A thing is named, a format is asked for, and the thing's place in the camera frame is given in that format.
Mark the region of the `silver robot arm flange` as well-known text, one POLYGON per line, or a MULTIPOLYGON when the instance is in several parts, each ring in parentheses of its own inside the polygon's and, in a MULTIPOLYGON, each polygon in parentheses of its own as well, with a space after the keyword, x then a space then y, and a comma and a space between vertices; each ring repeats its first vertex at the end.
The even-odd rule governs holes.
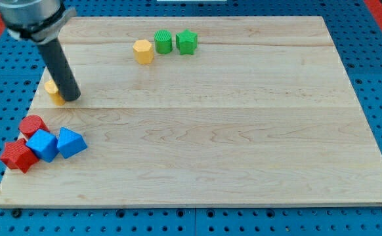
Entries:
POLYGON ((77 11, 62 0, 0 0, 0 14, 11 37, 44 45, 58 37, 77 11))

